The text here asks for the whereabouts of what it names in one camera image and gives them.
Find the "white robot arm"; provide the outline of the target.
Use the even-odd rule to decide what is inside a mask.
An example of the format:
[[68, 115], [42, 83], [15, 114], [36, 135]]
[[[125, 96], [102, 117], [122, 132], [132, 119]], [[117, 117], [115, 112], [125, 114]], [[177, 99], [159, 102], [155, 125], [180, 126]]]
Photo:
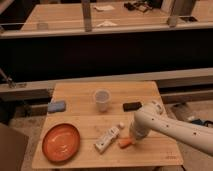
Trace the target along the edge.
[[154, 130], [213, 157], [213, 128], [164, 117], [163, 110], [158, 101], [143, 104], [133, 114], [130, 137], [142, 140]]

